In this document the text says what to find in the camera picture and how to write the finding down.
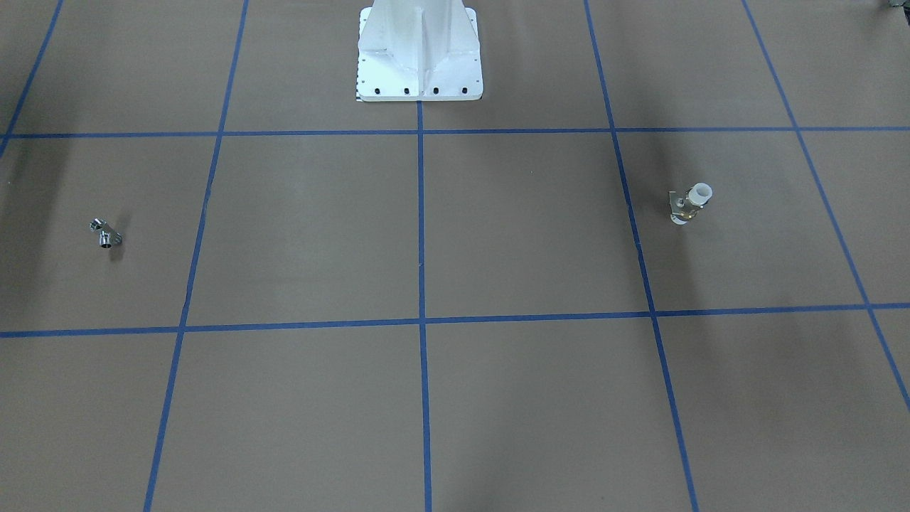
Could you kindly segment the small chrome pipe fitting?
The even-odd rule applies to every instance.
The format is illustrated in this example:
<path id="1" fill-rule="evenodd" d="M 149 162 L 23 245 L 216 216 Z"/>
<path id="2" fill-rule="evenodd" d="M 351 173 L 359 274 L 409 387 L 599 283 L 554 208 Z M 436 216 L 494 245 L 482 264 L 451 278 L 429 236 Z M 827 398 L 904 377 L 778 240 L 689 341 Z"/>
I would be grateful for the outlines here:
<path id="1" fill-rule="evenodd" d="M 97 233 L 98 242 L 103 249 L 120 246 L 123 243 L 121 233 L 118 233 L 104 218 L 93 218 L 89 223 L 89 230 Z"/>

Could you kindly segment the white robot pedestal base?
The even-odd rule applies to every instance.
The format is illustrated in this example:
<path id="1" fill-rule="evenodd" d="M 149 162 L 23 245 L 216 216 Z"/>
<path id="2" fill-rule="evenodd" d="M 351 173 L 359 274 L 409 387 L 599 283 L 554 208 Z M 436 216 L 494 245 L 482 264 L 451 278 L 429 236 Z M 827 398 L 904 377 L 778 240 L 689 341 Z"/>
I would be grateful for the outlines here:
<path id="1" fill-rule="evenodd" d="M 357 100 L 482 98 L 478 16 L 464 2 L 375 1 L 358 20 Z"/>

